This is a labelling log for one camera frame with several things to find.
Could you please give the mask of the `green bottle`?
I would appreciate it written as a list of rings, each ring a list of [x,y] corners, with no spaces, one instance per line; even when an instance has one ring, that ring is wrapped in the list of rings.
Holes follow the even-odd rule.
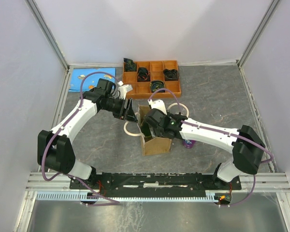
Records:
[[[141,126],[141,132],[146,139],[149,139],[149,140],[152,139],[152,134],[147,124]]]

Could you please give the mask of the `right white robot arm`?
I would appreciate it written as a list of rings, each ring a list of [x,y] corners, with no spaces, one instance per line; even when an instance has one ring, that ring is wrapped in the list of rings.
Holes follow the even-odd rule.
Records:
[[[231,158],[219,164],[212,176],[212,183],[218,189],[225,188],[240,174],[258,173],[265,144],[250,126],[221,128],[159,109],[151,109],[144,122],[157,137],[202,142],[229,152]]]

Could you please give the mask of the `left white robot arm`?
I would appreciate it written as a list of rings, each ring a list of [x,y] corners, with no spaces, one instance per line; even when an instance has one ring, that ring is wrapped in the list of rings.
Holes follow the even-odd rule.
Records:
[[[131,98],[115,99],[104,95],[81,98],[62,122],[50,131],[42,130],[38,134],[37,161],[46,181],[53,179],[45,175],[45,168],[48,168],[56,171],[56,176],[65,174],[79,178],[86,188],[96,186],[96,169],[76,159],[72,144],[83,126],[100,110],[111,112],[120,120],[138,122]]]

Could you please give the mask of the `purple Fanta can near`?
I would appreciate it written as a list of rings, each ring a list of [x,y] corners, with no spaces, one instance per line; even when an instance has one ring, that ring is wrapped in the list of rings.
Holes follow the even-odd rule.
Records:
[[[191,149],[194,147],[194,144],[195,144],[196,141],[194,140],[183,140],[182,141],[182,144],[185,148],[187,149]]]

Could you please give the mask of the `rolled dark tie front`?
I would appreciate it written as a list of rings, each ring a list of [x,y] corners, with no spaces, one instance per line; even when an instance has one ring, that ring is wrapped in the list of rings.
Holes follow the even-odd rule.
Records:
[[[165,83],[161,80],[154,80],[150,82],[151,93],[156,92],[158,89],[165,88]]]

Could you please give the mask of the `rolled dark tie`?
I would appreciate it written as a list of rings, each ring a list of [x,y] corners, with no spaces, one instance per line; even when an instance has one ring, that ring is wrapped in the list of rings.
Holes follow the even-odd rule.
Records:
[[[165,81],[177,81],[179,79],[179,72],[176,69],[164,69],[163,74]]]
[[[158,89],[165,88],[165,83],[161,80],[154,80],[150,82],[151,93],[156,92]]]
[[[150,73],[147,68],[139,67],[137,71],[137,81],[138,82],[148,82],[150,81]]]

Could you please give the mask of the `rolled dark tie middle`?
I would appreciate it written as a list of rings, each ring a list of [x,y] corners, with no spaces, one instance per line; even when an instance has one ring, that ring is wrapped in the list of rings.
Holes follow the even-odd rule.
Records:
[[[138,82],[148,82],[150,81],[150,73],[147,68],[139,67],[137,71],[137,81]]]

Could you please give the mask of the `orange wooden divided tray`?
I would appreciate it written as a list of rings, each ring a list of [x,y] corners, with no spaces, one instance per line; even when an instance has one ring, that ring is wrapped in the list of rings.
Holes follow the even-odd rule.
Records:
[[[163,70],[176,69],[179,72],[178,63],[176,60],[158,60],[158,61],[134,61],[137,65],[135,72],[125,72],[123,63],[122,81],[124,84],[130,84],[133,90],[127,93],[128,98],[133,99],[148,99],[152,93],[150,90],[150,82],[161,80],[165,83],[165,88],[170,90],[176,97],[181,96],[180,77],[177,81],[165,81]],[[145,67],[150,73],[150,81],[138,82],[137,71],[139,67]]]

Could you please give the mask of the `rolled dark tie corner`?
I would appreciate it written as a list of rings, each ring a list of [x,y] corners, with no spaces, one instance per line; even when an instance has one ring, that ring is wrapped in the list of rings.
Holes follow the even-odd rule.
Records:
[[[132,59],[123,58],[123,61],[125,72],[135,72],[137,70],[137,65]]]

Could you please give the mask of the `rolled dark tie right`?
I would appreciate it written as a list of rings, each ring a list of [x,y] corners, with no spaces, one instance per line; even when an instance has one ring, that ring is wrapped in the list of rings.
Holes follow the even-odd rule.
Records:
[[[163,74],[165,81],[177,81],[179,79],[179,72],[176,69],[164,69]]]

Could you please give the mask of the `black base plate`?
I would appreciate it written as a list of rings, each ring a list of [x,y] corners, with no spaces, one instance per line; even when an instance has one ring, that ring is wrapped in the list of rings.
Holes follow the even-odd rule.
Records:
[[[106,196],[166,196],[170,193],[194,195],[196,192],[207,190],[241,190],[239,176],[230,183],[224,183],[212,174],[184,173],[184,174],[128,174],[102,173],[96,175],[96,182],[88,180],[85,183],[91,189],[102,190]]]

